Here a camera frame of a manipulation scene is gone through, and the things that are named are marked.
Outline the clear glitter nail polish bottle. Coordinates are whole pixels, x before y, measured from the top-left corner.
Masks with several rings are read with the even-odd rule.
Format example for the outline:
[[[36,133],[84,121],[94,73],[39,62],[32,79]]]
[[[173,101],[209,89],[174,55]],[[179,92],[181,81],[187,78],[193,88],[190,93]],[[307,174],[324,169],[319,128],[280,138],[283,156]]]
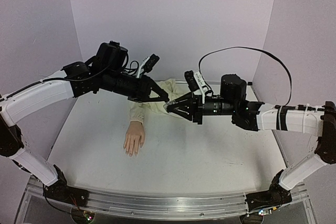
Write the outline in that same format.
[[[166,110],[167,113],[172,113],[177,106],[177,102],[175,100],[169,101],[164,104],[164,109]]]

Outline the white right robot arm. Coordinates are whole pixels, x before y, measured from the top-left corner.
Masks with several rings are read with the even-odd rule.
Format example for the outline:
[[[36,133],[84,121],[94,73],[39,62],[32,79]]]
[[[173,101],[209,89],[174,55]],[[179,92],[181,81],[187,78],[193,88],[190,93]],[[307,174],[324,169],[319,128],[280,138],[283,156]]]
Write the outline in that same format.
[[[248,131],[300,132],[318,138],[315,150],[299,163],[280,171],[269,190],[292,190],[296,184],[326,165],[335,164],[335,104],[322,106],[272,105],[246,99],[247,82],[236,74],[221,77],[220,93],[209,90],[200,72],[185,73],[190,92],[164,105],[168,113],[202,124],[204,116],[228,115],[232,124]]]

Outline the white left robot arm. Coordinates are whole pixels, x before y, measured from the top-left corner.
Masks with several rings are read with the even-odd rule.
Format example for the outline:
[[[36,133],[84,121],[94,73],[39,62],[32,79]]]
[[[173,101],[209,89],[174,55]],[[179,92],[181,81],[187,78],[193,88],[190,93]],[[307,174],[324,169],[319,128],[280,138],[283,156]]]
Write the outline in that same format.
[[[148,76],[160,57],[152,54],[131,68],[129,52],[118,42],[103,42],[91,58],[63,66],[51,75],[1,97],[1,156],[39,179],[59,201],[71,196],[57,165],[35,154],[19,122],[63,101],[109,91],[137,103],[167,102],[168,94]]]

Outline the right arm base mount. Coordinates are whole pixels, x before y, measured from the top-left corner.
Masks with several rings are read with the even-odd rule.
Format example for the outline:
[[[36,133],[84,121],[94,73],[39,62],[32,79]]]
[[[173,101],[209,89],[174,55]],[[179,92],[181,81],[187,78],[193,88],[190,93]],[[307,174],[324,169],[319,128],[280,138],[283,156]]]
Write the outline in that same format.
[[[280,207],[292,202],[291,192],[279,185],[279,178],[280,173],[273,178],[268,190],[246,195],[245,202],[247,203],[248,212]]]

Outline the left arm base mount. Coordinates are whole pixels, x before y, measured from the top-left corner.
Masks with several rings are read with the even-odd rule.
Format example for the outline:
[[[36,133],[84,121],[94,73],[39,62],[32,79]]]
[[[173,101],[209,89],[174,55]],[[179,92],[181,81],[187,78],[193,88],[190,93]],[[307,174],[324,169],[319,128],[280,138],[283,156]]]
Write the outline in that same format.
[[[85,207],[89,192],[85,189],[69,186],[60,168],[56,165],[54,165],[54,168],[57,173],[57,181],[50,186],[44,187],[43,196],[47,199],[73,204],[78,207]]]

